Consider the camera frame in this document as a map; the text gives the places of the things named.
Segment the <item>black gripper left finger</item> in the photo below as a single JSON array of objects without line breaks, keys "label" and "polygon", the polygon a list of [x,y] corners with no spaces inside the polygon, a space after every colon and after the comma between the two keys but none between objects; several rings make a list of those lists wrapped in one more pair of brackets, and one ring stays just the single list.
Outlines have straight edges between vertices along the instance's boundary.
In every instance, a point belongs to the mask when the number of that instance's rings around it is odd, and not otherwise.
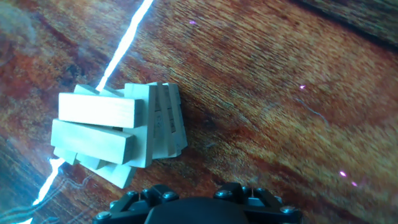
[{"label": "black gripper left finger", "polygon": [[141,192],[128,191],[119,200],[113,201],[109,210],[93,217],[92,224],[144,224],[153,208],[178,199],[179,195],[163,184],[153,185]]}]

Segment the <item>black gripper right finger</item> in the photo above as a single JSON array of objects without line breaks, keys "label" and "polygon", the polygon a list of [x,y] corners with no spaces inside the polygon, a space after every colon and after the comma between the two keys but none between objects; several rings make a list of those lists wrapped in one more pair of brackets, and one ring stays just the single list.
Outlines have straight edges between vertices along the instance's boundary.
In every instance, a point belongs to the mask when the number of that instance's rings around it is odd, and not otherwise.
[{"label": "black gripper right finger", "polygon": [[235,203],[249,223],[300,224],[302,212],[264,188],[250,188],[237,182],[222,185],[213,195],[214,199]]}]

